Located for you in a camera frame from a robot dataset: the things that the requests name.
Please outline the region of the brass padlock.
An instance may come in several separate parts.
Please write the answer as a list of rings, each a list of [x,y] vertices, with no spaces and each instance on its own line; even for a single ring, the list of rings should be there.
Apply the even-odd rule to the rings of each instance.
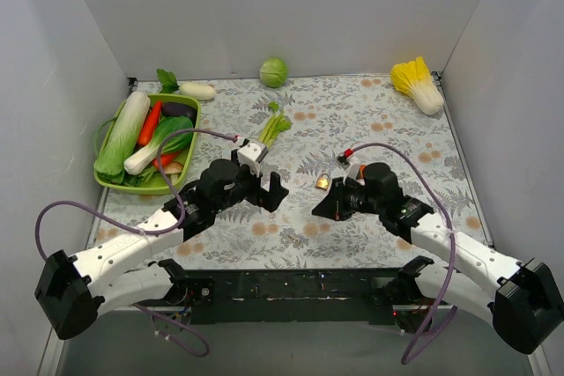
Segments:
[[[330,188],[330,175],[326,172],[320,173],[316,179],[315,187],[321,190]]]

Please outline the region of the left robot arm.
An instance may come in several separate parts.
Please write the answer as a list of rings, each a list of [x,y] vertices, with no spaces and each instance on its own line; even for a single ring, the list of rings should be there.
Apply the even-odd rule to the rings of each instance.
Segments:
[[[140,271],[135,267],[212,227],[218,213],[237,203],[273,212],[287,194],[278,173],[271,174],[270,187],[264,189],[249,166],[216,159],[138,226],[125,226],[97,247],[45,257],[34,296],[61,340],[83,333],[116,308],[146,300],[179,305],[191,293],[180,265],[165,261]]]

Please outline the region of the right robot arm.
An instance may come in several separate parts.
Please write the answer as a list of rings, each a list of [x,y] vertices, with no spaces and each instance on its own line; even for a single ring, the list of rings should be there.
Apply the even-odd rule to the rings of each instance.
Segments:
[[[490,323],[514,350],[531,354],[562,322],[563,299],[548,266],[521,262],[451,232],[431,206],[405,195],[384,163],[368,165],[364,181],[336,178],[313,215],[344,221],[359,212],[375,214],[388,232],[453,262],[443,299]]]

